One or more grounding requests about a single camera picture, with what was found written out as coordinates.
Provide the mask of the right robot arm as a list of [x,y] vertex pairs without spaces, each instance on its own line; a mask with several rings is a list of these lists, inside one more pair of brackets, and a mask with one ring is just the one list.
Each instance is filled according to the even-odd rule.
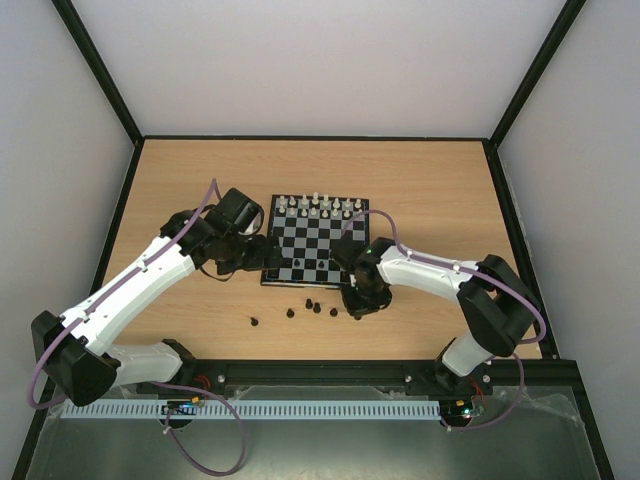
[[509,357],[525,342],[540,317],[535,296],[504,259],[489,255],[480,262],[454,261],[413,252],[388,238],[366,246],[344,235],[330,258],[349,278],[340,287],[349,315],[361,318],[387,308],[393,286],[411,287],[457,304],[468,332],[441,351],[432,380],[455,392],[471,373],[494,357]]

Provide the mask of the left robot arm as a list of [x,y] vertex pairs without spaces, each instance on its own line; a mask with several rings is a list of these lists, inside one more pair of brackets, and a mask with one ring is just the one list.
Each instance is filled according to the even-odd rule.
[[173,214],[149,246],[109,283],[60,315],[43,311],[31,323],[37,360],[33,377],[46,374],[62,397],[86,406],[116,386],[187,384],[194,356],[178,341],[123,346],[115,340],[159,295],[212,261],[228,278],[238,270],[277,266],[276,241],[259,230],[263,208],[235,188],[216,204]]

